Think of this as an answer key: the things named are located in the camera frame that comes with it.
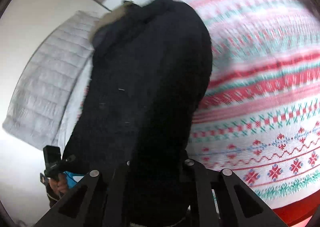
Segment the person's left hand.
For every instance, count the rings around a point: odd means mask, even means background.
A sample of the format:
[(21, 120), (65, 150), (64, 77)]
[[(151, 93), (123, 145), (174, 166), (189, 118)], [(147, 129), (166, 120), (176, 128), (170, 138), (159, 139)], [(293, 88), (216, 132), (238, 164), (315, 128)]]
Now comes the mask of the person's left hand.
[(49, 185), (53, 192), (60, 197), (69, 190), (66, 175), (64, 173), (58, 174), (57, 180), (50, 178)]

